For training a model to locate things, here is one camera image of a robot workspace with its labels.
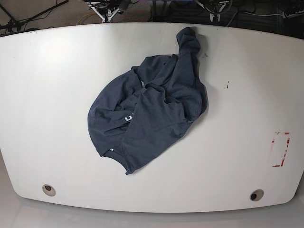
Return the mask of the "black robot arm image-left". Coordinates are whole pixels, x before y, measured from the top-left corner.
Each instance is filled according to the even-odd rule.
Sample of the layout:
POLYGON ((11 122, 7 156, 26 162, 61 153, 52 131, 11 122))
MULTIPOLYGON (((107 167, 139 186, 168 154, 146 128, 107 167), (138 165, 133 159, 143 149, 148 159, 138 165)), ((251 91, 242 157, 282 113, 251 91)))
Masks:
POLYGON ((102 23, 111 23, 113 17, 118 13, 126 11, 131 0, 85 0, 89 8, 97 14, 102 23))

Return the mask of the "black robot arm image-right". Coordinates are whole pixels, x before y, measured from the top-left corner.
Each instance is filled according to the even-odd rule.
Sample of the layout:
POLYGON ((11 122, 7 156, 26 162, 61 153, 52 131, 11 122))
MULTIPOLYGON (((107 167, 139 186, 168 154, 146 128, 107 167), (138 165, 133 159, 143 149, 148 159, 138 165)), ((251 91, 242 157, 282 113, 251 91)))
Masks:
POLYGON ((233 4, 233 0, 194 0, 194 2, 209 13, 210 22, 214 19, 220 22, 220 16, 227 13, 233 4))

